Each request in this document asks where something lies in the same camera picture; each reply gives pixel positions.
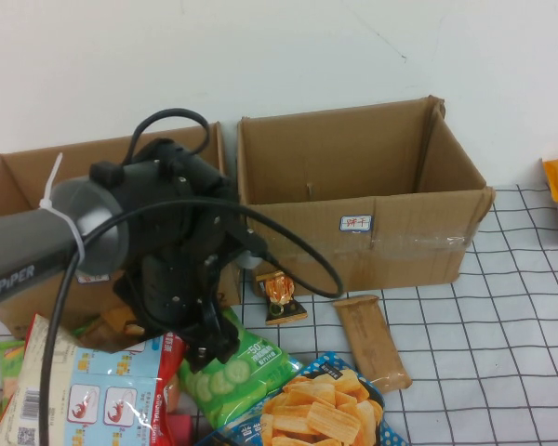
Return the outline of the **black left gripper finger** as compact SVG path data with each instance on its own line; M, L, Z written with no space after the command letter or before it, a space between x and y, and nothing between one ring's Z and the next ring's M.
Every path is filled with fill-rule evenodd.
M238 330L228 320L215 301L201 301L202 313L201 330L207 330L214 335L215 359L226 363L237 351L240 345Z
M215 337L207 330L197 330L183 335L186 344L184 360L192 373L203 370L215 359Z

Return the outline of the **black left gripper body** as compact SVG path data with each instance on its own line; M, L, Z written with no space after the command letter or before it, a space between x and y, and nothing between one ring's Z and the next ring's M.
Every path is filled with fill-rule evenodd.
M173 332L183 339L201 330L201 301L215 301L221 310L240 302L233 261L242 253L241 236L239 217L206 218L188 237L135 262L114 291L147 335Z

